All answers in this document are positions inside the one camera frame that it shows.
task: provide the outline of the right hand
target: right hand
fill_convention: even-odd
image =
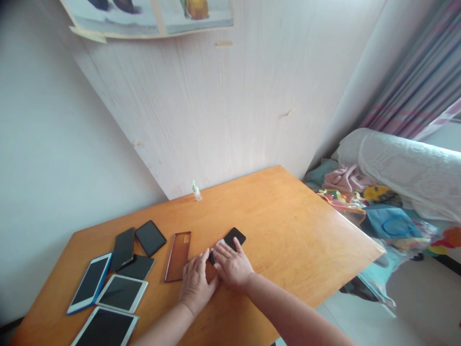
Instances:
[[[233,239],[237,252],[224,242],[216,244],[213,251],[214,267],[227,286],[237,291],[244,291],[254,270],[243,252],[239,240]]]

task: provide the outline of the wooden table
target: wooden table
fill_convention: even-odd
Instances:
[[[163,283],[175,233],[192,232],[192,258],[237,227],[247,236],[243,249],[254,270],[313,307],[384,252],[281,166],[203,190],[202,196],[200,202],[188,195],[76,232],[12,344],[70,345],[93,311],[66,316],[88,263],[112,251],[118,233],[148,220],[168,243],[153,256],[132,340],[178,301],[181,282]],[[135,253],[145,255],[137,241]],[[269,345],[277,337],[248,298],[221,283],[181,344]]]

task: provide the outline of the white tablet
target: white tablet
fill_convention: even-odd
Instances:
[[[125,346],[138,316],[96,307],[71,346]]]
[[[96,304],[121,312],[134,313],[138,307],[147,281],[112,275],[96,300]]]
[[[68,315],[79,312],[95,303],[104,284],[111,258],[112,252],[96,257],[90,262],[72,303],[67,309]]]

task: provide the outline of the hand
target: hand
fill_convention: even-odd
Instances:
[[[239,240],[236,237],[233,240],[237,252],[224,242],[216,244],[213,251],[216,262],[214,267],[227,286],[243,292],[254,270]]]
[[[189,308],[194,318],[203,310],[219,285],[219,276],[216,276],[210,284],[206,282],[205,262],[209,254],[210,250],[206,249],[191,259],[182,270],[179,302]]]

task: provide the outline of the picture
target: picture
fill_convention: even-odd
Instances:
[[[159,34],[150,0],[61,1],[81,29],[128,36]]]
[[[233,26],[231,0],[158,0],[168,34]]]

